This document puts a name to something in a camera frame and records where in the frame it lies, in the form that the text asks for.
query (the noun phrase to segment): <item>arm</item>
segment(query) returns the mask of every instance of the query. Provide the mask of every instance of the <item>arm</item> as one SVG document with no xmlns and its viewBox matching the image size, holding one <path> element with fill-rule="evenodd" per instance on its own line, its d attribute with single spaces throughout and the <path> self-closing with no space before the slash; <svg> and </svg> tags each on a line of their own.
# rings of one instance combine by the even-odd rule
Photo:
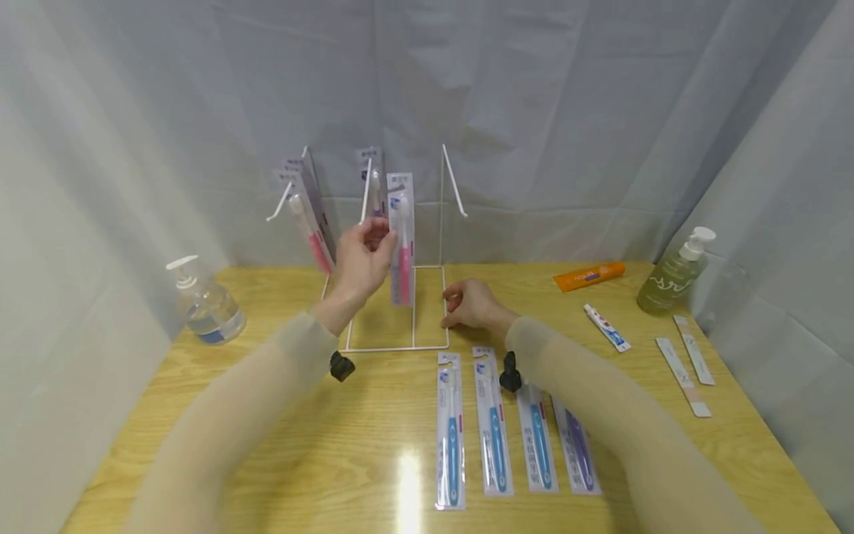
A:
<svg viewBox="0 0 854 534">
<path fill-rule="evenodd" d="M 329 372 L 337 337 L 382 284 L 397 236 L 366 220 L 342 236 L 337 285 L 193 401 L 167 436 L 134 503 L 130 533 L 219 531 L 225 481 L 282 411 Z"/>
<path fill-rule="evenodd" d="M 466 280 L 447 289 L 444 326 L 488 328 L 519 372 L 556 396 L 623 464 L 648 532 L 763 532 L 681 427 L 622 371 L 551 328 L 501 306 Z"/>
</svg>

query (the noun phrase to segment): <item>bottle label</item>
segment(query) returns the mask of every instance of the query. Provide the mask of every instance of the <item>bottle label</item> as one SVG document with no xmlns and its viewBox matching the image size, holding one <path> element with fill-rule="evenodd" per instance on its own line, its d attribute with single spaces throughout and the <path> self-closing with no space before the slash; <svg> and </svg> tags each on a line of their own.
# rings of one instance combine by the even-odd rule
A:
<svg viewBox="0 0 854 534">
<path fill-rule="evenodd" d="M 225 338 L 222 337 L 222 332 L 220 332 L 219 330 L 214 330 L 213 332 L 209 332 L 207 334 L 196 334 L 196 335 L 203 342 L 205 342 L 207 344 L 211 344 L 211 345 L 214 345 L 217 343 L 222 343 L 223 341 L 225 341 Z"/>
</svg>

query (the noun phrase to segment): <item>hand sanitizer bottle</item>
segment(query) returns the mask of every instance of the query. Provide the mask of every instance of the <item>hand sanitizer bottle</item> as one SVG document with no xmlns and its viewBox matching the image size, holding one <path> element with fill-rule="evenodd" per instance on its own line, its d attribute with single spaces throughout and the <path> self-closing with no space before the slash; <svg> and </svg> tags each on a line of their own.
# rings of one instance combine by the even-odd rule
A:
<svg viewBox="0 0 854 534">
<path fill-rule="evenodd" d="M 196 276 L 193 261 L 198 255 L 188 255 L 166 266 L 178 275 L 175 286 L 181 291 L 178 311 L 187 326 L 204 343 L 221 345 L 237 337 L 246 326 L 246 315 L 237 306 L 228 290 L 214 282 Z"/>
<path fill-rule="evenodd" d="M 712 230 L 697 226 L 680 249 L 664 254 L 640 288 L 640 309 L 648 314 L 663 314 L 672 308 L 705 269 L 705 246 L 715 237 Z"/>
</svg>

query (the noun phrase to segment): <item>person's left hand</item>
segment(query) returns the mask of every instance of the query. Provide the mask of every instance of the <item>person's left hand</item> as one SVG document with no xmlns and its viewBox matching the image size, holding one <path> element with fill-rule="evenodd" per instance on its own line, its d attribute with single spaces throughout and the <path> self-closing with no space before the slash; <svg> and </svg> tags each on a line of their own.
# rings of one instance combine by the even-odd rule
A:
<svg viewBox="0 0 854 534">
<path fill-rule="evenodd" d="M 397 245 L 389 220 L 365 219 L 341 235 L 336 253 L 336 291 L 364 303 L 383 284 Z"/>
</svg>

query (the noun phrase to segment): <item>hand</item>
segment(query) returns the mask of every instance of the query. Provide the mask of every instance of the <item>hand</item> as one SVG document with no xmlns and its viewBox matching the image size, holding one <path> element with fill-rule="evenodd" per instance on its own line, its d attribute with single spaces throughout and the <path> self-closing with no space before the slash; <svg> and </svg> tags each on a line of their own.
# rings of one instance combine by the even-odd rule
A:
<svg viewBox="0 0 854 534">
<path fill-rule="evenodd" d="M 344 232 L 338 242 L 334 292 L 364 305 L 389 273 L 396 245 L 397 232 L 389 231 L 388 219 L 365 219 Z"/>
<path fill-rule="evenodd" d="M 505 336 L 518 317 L 495 299 L 489 286 L 478 279 L 467 279 L 448 287 L 442 297 L 447 301 L 447 317 L 442 328 L 456 325 L 488 328 Z"/>
</svg>

